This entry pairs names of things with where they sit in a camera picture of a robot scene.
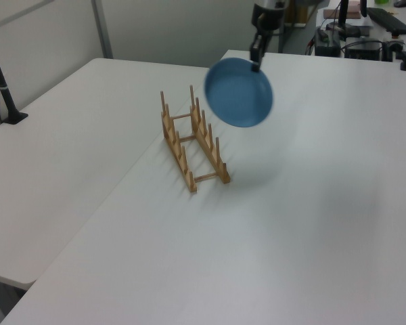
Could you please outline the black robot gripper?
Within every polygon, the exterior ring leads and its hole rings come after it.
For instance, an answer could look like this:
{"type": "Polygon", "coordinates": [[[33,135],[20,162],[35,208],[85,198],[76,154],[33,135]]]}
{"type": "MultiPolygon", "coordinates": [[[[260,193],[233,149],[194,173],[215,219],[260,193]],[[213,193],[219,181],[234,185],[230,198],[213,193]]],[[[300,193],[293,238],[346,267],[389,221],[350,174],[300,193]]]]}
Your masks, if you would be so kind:
{"type": "Polygon", "coordinates": [[[251,23],[257,31],[263,35],[255,35],[250,46],[250,61],[252,71],[259,72],[261,62],[265,56],[268,46],[268,34],[277,30],[284,18],[286,8],[285,2],[255,2],[252,11],[251,23]]]}

